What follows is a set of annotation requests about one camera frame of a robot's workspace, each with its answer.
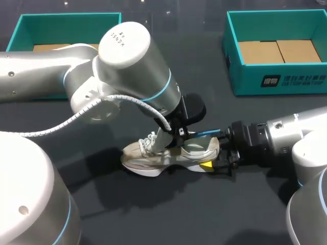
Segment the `sneaker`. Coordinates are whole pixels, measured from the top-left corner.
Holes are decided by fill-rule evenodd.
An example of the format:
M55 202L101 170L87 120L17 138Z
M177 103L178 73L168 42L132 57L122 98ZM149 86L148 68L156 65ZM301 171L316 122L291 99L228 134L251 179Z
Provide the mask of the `sneaker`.
M213 171L212 168L205 167L201 163L213 161L218 157L217 137L202 136L185 141L182 147L154 151L156 141L160 141L161 145L165 144L165 146L170 143L164 143L161 140L162 137L158 137L159 134L152 132L147 138L125 147L121 157L123 166L136 174L147 177L156 177L171 165L180 165L194 172Z

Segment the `brown cardboard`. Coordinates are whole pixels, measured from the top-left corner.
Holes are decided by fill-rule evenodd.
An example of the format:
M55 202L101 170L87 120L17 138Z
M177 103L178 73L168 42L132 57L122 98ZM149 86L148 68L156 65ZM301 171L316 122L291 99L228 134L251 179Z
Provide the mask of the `brown cardboard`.
M284 63L278 45L273 42L239 42L245 64Z
M90 44L92 47L95 47L96 49L99 49L99 45L98 44Z
M33 48L34 52L39 52L39 51L49 51L49 50L55 50L57 48L61 47L66 47L69 46L70 44L43 44L43 45L35 45ZM95 47L96 49L99 49L98 44L89 44L92 47Z
M321 62L311 40L277 41L285 63Z

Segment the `shoe upper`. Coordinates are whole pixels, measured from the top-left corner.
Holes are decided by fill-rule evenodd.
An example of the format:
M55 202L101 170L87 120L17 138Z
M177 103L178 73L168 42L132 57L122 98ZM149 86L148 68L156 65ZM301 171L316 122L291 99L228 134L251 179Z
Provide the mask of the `shoe upper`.
M133 162L135 164L165 164L163 158L175 158L177 161L210 161L216 158L219 153L219 141L217 137L202 136L185 141L182 147L165 149L162 152L152 152L147 149L149 141L140 140L123 149L122 163Z

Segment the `black table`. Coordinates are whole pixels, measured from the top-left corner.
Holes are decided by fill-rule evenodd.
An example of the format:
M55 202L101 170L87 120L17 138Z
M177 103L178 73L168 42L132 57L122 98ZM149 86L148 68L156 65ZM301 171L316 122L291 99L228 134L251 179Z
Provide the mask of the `black table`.
M233 95L220 49L226 10L319 8L313 0L234 2L2 1L0 19L8 26L0 30L0 48L7 46L20 13L122 11L123 20L149 28L182 92L203 97L207 116L191 130L224 129L239 119L264 122L325 106L324 95ZM47 129L72 115L67 101L3 104L0 113L0 129L19 132ZM109 125L80 124L36 140L79 206L81 245L291 244L285 222L286 204L297 189L291 162L276 160L273 167L249 162L233 178L180 168L143 178L123 170L119 157L124 146L146 137L149 129L157 130L152 119L123 104Z

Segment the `teal box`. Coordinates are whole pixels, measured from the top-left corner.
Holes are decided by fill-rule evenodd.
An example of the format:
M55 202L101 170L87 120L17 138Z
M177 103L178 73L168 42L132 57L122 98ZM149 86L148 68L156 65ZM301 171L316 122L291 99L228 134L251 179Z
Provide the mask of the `teal box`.
M245 64L238 42L311 40L320 63ZM229 11L222 46L235 95L327 93L325 10Z
M41 44L98 44L121 22L121 13L23 14L6 51L32 51ZM66 99L66 95L48 99Z

